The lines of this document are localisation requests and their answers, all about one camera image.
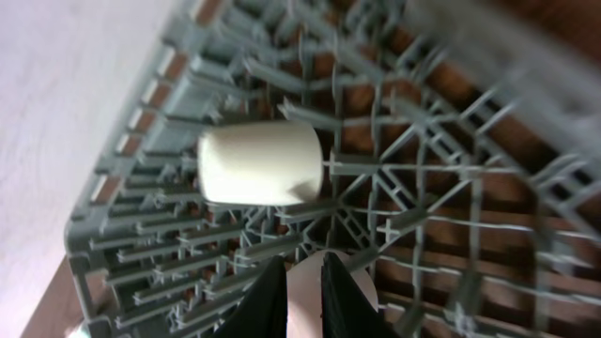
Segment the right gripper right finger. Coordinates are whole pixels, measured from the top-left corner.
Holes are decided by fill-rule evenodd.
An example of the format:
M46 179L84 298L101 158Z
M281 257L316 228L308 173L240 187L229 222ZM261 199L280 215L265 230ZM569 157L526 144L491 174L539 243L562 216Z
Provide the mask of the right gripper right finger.
M322 335L324 338L398 338L373 309L335 253L321 267Z

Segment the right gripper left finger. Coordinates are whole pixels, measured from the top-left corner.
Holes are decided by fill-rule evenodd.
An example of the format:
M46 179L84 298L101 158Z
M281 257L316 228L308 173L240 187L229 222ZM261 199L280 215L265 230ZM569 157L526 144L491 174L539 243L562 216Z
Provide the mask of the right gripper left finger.
M214 338L286 338L287 282L284 259L272 257L236 311Z

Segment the pink cup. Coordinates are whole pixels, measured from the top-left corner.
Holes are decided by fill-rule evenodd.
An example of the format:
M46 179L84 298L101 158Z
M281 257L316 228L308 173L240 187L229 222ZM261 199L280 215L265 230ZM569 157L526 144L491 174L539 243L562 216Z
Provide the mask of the pink cup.
M329 251L317 251L286 273L286 335L288 337L323 337L321 267L324 264L323 257L326 253L329 253ZM373 309L378 313L378 293L366 269L357 269L350 274Z

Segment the cream white cup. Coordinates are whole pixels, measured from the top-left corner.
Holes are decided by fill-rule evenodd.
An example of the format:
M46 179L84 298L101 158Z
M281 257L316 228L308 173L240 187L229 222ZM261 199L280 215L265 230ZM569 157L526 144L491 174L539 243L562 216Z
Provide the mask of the cream white cup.
M291 206L321 191L323 154L315 129L299 121L215 127L197 143L200 191L221 204Z

